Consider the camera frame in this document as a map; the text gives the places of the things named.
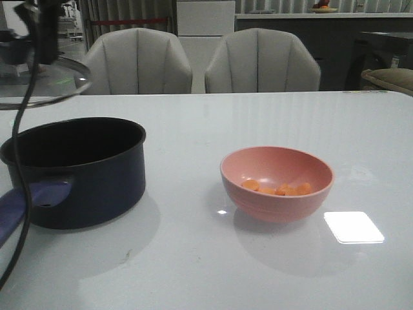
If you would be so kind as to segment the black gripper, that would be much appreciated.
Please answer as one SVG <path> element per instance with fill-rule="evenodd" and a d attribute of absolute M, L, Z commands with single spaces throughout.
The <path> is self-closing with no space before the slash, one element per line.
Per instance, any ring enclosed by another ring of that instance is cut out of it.
<path fill-rule="evenodd" d="M 32 44 L 39 52 L 39 62 L 51 65 L 58 58 L 58 22 L 62 4 L 66 1 L 24 1 L 14 12 L 25 24 L 28 34 L 15 39 Z"/>

